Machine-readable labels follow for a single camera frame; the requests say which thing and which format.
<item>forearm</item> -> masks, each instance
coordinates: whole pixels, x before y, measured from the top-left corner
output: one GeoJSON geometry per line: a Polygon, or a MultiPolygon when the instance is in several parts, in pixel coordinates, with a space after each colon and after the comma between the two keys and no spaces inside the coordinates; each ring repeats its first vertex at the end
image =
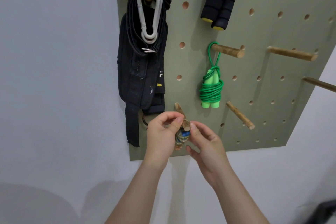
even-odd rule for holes
{"type": "Polygon", "coordinates": [[[148,224],[162,170],[142,162],[105,224],[148,224]]]}
{"type": "Polygon", "coordinates": [[[269,224],[230,165],[221,172],[214,190],[228,224],[269,224]]]}

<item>fingernail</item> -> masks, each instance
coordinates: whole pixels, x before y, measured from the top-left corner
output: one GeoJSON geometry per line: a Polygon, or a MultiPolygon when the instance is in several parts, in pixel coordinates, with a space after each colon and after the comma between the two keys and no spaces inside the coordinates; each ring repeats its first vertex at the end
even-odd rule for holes
{"type": "Polygon", "coordinates": [[[196,127],[196,125],[195,125],[194,123],[191,123],[191,124],[190,124],[190,128],[191,128],[192,130],[197,129],[197,127],[196,127]]]}
{"type": "Polygon", "coordinates": [[[177,117],[175,121],[178,122],[178,123],[182,123],[183,122],[183,118],[182,117],[177,117]]]}

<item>peg hole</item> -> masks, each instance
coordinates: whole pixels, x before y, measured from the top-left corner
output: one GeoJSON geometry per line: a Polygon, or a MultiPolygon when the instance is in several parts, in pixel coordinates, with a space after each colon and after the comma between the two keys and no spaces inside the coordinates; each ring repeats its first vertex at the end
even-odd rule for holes
{"type": "Polygon", "coordinates": [[[184,10],[187,10],[189,8],[189,2],[184,1],[183,4],[182,4],[182,7],[183,7],[184,10]]]}

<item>left hand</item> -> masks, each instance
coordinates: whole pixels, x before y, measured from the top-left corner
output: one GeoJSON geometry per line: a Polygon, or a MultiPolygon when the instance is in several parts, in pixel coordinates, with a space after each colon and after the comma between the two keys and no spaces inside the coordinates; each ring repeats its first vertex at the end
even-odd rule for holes
{"type": "Polygon", "coordinates": [[[148,124],[147,149],[144,162],[163,171],[174,151],[175,134],[184,116],[179,112],[163,112],[148,124]]]}

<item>coiled green cord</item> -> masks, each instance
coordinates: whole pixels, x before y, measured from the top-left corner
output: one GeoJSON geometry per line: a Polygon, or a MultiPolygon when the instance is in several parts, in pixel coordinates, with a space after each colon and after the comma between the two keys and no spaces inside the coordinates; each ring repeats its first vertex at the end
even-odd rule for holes
{"type": "Polygon", "coordinates": [[[209,79],[215,74],[215,71],[218,74],[218,78],[221,77],[221,72],[219,70],[219,67],[217,66],[221,53],[220,52],[218,53],[218,57],[217,57],[215,65],[213,65],[211,56],[210,56],[210,50],[213,44],[218,44],[218,43],[212,42],[208,47],[208,56],[209,56],[209,60],[211,63],[211,68],[209,69],[210,72],[208,72],[206,75],[203,76],[202,88],[199,90],[201,92],[201,94],[199,95],[199,98],[202,102],[205,102],[205,103],[219,102],[222,97],[221,91],[224,85],[224,82],[221,79],[218,80],[218,83],[204,84],[205,80],[209,79]]]}

